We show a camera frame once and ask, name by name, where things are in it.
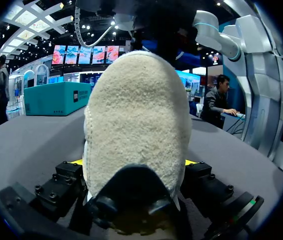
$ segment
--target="person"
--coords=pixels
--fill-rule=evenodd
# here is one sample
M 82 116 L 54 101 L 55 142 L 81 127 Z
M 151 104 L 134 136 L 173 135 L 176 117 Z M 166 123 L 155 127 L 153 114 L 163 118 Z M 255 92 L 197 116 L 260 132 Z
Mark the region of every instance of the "person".
M 209 91 L 205 97 L 201 119 L 222 129 L 223 121 L 221 113 L 237 115 L 237 111 L 233 108 L 229 109 L 226 99 L 226 93 L 230 89 L 230 79 L 226 75 L 217 77 L 217 86 Z
M 0 56 L 0 125 L 8 121 L 6 108 L 10 100 L 8 90 L 9 74 L 5 65 L 6 56 Z

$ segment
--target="gray table surface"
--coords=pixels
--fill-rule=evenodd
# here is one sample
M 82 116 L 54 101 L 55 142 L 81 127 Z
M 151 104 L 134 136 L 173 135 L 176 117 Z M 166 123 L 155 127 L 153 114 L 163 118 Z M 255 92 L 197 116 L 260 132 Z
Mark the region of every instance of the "gray table surface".
M 187 159 L 204 161 L 216 177 L 265 202 L 250 220 L 255 230 L 277 205 L 283 193 L 283 172 L 256 149 L 233 135 L 192 116 Z M 19 182 L 29 191 L 45 183 L 62 161 L 82 158 L 84 109 L 68 116 L 19 116 L 0 126 L 0 190 Z M 201 239 L 210 224 L 189 199 L 183 199 L 193 239 Z M 100 236 L 96 230 L 92 233 Z

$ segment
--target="digital screen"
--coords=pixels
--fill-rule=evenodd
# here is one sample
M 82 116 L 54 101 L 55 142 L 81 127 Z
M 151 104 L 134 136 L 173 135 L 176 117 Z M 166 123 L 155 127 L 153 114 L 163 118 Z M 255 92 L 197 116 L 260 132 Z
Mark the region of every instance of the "digital screen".
M 91 64 L 91 55 L 92 55 L 91 47 L 81 46 L 79 52 L 78 64 Z
M 55 45 L 51 64 L 63 64 L 66 46 Z
M 94 46 L 92 64 L 103 64 L 105 58 L 105 46 Z
M 106 53 L 106 64 L 112 64 L 116 59 L 118 59 L 119 52 L 119 46 L 108 46 Z
M 68 46 L 65 64 L 76 64 L 78 55 L 78 46 Z
M 194 84 L 200 84 L 201 76 L 176 70 L 185 88 L 191 89 Z

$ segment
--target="ceiling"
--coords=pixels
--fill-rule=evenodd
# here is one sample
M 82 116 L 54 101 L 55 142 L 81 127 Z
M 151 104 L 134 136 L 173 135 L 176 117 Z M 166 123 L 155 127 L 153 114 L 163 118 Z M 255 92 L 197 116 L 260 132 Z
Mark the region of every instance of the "ceiling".
M 54 20 L 60 20 L 67 16 L 74 16 L 75 14 L 75 1 L 76 0 L 39 0 L 36 2 L 36 5 L 40 7 L 42 10 L 47 10 L 50 7 L 63 3 L 63 8 L 58 10 L 50 16 Z M 217 0 L 189 0 L 194 2 L 194 6 L 198 10 L 204 10 L 213 13 L 217 16 L 219 20 L 219 24 L 228 22 L 239 16 L 233 12 L 227 5 L 221 4 L 221 6 L 217 6 Z M 32 0 L 23 0 L 22 3 L 24 5 L 34 2 Z M 86 44 L 92 44 L 95 42 L 104 31 L 110 26 L 112 18 L 102 18 L 100 16 L 96 16 L 94 12 L 88 12 L 82 10 L 80 12 L 80 25 L 90 26 L 90 29 L 81 28 L 81 34 L 83 40 Z M 45 57 L 47 55 L 51 55 L 54 51 L 55 45 L 79 45 L 75 34 L 75 21 L 71 21 L 69 23 L 63 24 L 62 27 L 65 29 L 63 34 L 60 34 L 55 29 L 50 29 L 46 31 L 47 34 L 50 35 L 49 39 L 44 39 L 40 36 L 36 36 L 33 39 L 37 40 L 37 45 L 27 44 L 28 49 L 23 50 L 22 53 L 16 56 L 14 59 L 9 61 L 9 67 L 14 71 L 15 69 L 30 63 L 36 59 Z M 7 22 L 0 22 L 0 48 L 3 44 L 13 36 L 19 30 L 18 26 L 8 24 Z M 101 45 L 125 45 L 126 40 L 130 40 L 130 35 L 127 31 L 115 30 L 110 31 L 100 42 Z

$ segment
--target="fuzzy fabric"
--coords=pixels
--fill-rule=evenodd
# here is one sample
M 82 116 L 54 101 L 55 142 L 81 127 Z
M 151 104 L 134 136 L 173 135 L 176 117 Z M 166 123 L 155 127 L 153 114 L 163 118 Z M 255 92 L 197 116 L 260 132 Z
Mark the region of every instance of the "fuzzy fabric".
M 122 167 L 145 164 L 179 208 L 191 119 L 183 83 L 167 61 L 145 51 L 119 57 L 90 95 L 84 133 L 83 173 L 92 196 Z

